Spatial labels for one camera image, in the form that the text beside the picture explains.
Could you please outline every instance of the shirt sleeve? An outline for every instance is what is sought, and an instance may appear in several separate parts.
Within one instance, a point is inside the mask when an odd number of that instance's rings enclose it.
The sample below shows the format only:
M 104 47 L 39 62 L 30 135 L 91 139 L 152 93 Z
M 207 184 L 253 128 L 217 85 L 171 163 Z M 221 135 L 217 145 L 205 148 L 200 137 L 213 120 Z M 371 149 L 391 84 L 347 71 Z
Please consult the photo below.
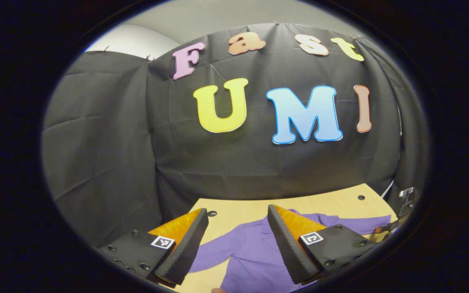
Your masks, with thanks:
M 203 271 L 223 263 L 242 248 L 244 241 L 243 227 L 238 226 L 229 233 L 200 245 L 189 272 Z
M 313 221 L 318 221 L 327 227 L 337 224 L 344 225 L 360 235 L 372 234 L 377 227 L 389 224 L 391 219 L 391 215 L 362 219 L 342 219 L 338 216 L 327 216 L 324 214 L 307 214 L 304 216 Z

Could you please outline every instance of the purple shirt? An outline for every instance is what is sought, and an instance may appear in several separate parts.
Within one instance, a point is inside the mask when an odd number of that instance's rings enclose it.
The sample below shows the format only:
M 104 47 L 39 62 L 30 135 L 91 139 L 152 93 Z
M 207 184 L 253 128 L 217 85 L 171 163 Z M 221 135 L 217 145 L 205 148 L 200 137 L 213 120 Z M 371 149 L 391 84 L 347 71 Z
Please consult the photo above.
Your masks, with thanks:
M 371 234 L 376 227 L 390 223 L 390 215 L 366 219 L 340 219 L 323 214 L 303 216 L 327 227 L 341 224 L 361 235 Z M 230 256 L 226 276 L 220 286 L 227 293 L 288 293 L 311 285 L 292 282 L 267 216 L 238 225 L 229 233 L 201 245 L 189 272 L 209 269 Z

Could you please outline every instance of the blue letter m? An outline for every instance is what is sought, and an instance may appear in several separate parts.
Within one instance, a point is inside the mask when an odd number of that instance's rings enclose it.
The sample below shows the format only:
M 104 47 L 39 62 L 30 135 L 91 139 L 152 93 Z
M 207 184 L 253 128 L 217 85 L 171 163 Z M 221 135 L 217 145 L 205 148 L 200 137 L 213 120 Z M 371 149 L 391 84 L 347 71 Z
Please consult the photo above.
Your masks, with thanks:
M 321 85 L 312 89 L 307 107 L 287 88 L 267 92 L 267 98 L 274 102 L 276 109 L 277 133 L 272 137 L 276 144 L 293 143 L 296 135 L 291 132 L 292 122 L 301 138 L 307 141 L 318 120 L 318 131 L 314 134 L 317 141 L 335 141 L 343 137 L 338 128 L 334 105 L 335 89 Z

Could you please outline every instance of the yellow letter u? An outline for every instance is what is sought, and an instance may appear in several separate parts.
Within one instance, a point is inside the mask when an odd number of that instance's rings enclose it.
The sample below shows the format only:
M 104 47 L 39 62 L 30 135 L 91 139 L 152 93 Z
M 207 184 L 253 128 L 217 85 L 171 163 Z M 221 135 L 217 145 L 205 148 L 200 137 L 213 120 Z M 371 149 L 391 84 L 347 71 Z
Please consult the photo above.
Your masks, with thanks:
M 210 132 L 229 132 L 240 127 L 247 117 L 244 87 L 249 82 L 245 78 L 236 78 L 224 83 L 224 87 L 231 91 L 232 114 L 227 118 L 218 118 L 215 111 L 216 85 L 201 87 L 193 93 L 197 99 L 199 121 L 202 127 Z

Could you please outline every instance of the wooden table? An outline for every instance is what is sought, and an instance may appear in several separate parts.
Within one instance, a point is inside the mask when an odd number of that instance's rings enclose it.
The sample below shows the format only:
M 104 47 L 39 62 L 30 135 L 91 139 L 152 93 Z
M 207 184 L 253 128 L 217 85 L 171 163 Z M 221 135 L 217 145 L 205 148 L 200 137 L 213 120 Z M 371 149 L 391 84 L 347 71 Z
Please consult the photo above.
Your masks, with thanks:
M 267 215 L 269 204 L 276 204 L 282 208 L 294 208 L 301 214 L 320 213 L 325 215 L 337 215 L 340 218 L 367 218 L 391 215 L 391 221 L 397 217 L 390 206 L 367 184 L 322 193 L 305 197 L 275 199 L 275 200 L 214 200 L 199 199 L 191 208 L 207 208 L 207 211 L 216 211 L 215 217 L 209 218 L 209 226 L 205 231 L 201 244 L 216 239 L 236 226 L 258 221 Z M 376 235 L 366 235 L 368 239 L 380 241 L 386 232 Z M 186 276 L 181 286 L 175 287 L 180 293 L 209 293 L 212 288 L 219 288 L 226 274 L 229 260 Z

